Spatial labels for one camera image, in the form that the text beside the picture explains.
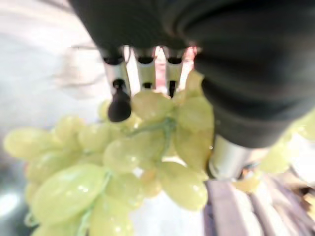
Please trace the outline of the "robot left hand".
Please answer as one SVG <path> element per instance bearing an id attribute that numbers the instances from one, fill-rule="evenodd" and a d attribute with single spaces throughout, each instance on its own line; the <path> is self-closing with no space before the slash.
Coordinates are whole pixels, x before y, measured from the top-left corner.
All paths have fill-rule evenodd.
<path id="1" fill-rule="evenodd" d="M 195 46 L 195 69 L 212 104 L 216 179 L 240 175 L 249 155 L 269 148 L 315 107 L 312 0 L 72 0 L 107 67 L 120 47 L 170 54 Z"/>

